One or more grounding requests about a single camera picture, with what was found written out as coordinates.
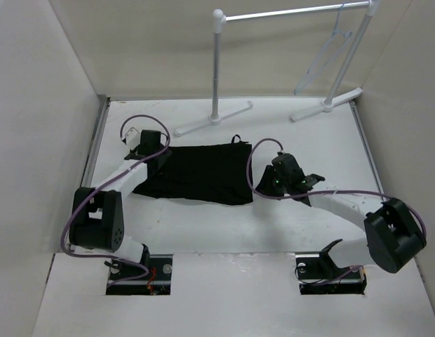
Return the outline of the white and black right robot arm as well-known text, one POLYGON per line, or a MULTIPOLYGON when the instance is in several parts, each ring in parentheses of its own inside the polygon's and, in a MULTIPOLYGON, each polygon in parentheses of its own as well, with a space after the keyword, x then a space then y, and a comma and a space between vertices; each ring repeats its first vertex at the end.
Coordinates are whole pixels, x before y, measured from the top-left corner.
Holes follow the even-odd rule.
POLYGON ((295 157, 285 152, 266 166, 255 191, 275 199, 291 197, 361 228, 371 260, 392 274, 427 245, 424 225, 402 200, 374 191, 339 190, 323 176, 305 174, 295 157))

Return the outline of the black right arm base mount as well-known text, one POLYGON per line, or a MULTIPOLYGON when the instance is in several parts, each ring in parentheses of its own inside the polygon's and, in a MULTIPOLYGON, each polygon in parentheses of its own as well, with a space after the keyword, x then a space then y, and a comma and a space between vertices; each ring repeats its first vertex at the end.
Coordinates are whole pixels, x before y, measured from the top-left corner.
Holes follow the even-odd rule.
POLYGON ((367 286, 364 267, 338 267, 330 250, 342 239, 334 240, 320 251, 295 253, 294 275, 301 295, 363 295, 367 286))

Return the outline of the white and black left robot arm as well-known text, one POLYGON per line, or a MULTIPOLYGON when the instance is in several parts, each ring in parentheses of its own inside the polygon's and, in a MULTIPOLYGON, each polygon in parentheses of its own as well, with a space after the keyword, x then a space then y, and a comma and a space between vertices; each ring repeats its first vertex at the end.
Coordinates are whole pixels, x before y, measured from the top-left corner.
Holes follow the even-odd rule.
POLYGON ((171 155, 169 136, 155 130, 136 131, 124 137, 130 148, 120 167, 99 187, 80 187, 74 193, 72 217, 62 235, 69 244, 65 252, 79 257, 75 249, 93 257, 111 258, 133 279, 150 272, 149 249, 125 233, 123 202, 135 188, 156 175, 171 155))

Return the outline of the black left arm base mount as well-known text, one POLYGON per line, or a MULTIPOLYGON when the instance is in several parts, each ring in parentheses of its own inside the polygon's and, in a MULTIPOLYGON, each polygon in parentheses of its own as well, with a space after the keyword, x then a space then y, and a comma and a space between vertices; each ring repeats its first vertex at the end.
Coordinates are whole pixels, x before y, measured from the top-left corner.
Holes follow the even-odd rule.
POLYGON ((106 261, 109 268, 106 294, 108 296, 169 296, 173 273, 173 255, 151 255, 149 272, 125 265, 119 261, 106 261))

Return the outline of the pale blue clothes hanger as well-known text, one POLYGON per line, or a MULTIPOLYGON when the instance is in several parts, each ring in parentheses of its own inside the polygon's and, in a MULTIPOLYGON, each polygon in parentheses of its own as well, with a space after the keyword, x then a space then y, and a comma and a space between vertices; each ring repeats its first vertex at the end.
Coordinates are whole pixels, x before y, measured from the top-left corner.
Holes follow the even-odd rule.
POLYGON ((321 47, 304 76, 298 81, 297 86, 293 91, 293 95, 301 94, 301 92, 316 81, 324 71, 334 61, 336 61, 351 41, 353 31, 344 31, 340 28, 340 15, 347 7, 346 3, 347 2, 344 2, 339 8, 333 31, 330 33, 329 39, 321 47))

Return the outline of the black trousers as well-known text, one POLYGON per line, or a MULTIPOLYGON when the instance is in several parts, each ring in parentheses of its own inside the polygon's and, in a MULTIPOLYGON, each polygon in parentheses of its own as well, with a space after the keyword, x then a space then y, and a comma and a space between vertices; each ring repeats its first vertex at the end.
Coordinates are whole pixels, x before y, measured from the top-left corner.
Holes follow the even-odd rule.
POLYGON ((133 192, 156 199, 250 204, 253 193, 247 181, 253 178, 247 162, 252 148, 239 135, 227 144, 170 147, 166 163, 133 192))

